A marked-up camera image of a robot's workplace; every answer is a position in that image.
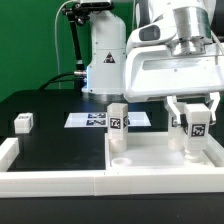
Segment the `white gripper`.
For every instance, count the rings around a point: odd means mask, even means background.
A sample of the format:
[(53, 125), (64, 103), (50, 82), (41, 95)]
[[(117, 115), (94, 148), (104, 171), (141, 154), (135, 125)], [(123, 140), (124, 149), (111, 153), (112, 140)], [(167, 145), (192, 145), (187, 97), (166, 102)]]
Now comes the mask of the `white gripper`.
[(224, 92), (224, 55), (216, 44), (207, 45), (203, 55), (173, 57), (165, 45), (160, 45), (135, 48), (127, 56), (125, 98), (129, 102), (145, 102), (163, 100), (167, 96), (164, 107), (168, 117), (173, 116), (174, 127), (182, 127), (186, 105), (176, 97), (197, 97), (207, 93), (210, 124), (214, 125), (219, 92)]

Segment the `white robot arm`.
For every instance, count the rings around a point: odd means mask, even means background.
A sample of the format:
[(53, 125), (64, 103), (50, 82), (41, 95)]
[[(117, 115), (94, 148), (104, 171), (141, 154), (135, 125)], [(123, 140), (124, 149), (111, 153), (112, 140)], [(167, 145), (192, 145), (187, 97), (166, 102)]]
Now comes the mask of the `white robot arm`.
[(137, 0), (137, 28), (109, 11), (112, 0), (81, 0), (90, 8), (92, 61), (86, 91), (122, 94), (129, 102), (163, 100), (176, 127), (190, 119), (178, 98), (206, 98), (209, 123), (216, 123), (224, 91), (224, 45), (212, 29), (218, 0)]

